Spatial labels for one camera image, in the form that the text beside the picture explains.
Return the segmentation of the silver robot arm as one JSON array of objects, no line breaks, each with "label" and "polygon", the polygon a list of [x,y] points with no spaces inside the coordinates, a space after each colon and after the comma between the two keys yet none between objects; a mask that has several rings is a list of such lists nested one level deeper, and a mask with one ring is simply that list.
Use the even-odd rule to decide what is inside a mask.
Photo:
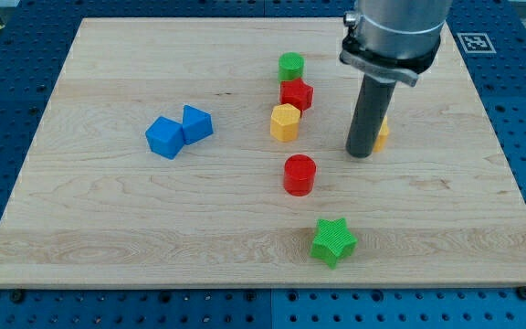
[{"label": "silver robot arm", "polygon": [[340,61],[381,82],[413,87],[433,63],[451,0],[357,0],[343,16]]}]

